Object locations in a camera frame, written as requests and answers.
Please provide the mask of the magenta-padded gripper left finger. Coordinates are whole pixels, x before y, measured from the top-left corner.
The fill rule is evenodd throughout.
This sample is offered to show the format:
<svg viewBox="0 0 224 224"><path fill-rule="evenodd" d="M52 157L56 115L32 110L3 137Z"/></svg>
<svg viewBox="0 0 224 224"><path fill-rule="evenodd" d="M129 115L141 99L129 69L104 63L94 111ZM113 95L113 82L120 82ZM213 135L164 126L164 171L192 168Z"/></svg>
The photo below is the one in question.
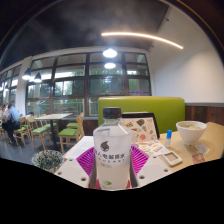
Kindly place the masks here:
<svg viewBox="0 0 224 224"><path fill-rule="evenodd" d="M88 149L77 158L68 158L55 174L81 187L94 189L97 179L94 148Z"/></svg>

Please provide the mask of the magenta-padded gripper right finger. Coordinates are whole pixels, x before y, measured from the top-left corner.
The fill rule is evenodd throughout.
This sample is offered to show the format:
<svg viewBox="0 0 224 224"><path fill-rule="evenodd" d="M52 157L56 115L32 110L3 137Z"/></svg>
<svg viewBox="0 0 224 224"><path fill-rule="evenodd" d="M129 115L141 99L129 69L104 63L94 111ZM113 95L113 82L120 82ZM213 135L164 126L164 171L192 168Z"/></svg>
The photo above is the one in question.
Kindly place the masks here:
<svg viewBox="0 0 224 224"><path fill-rule="evenodd" d="M131 147L130 186L143 187L172 173L158 157L149 156L136 146Z"/></svg>

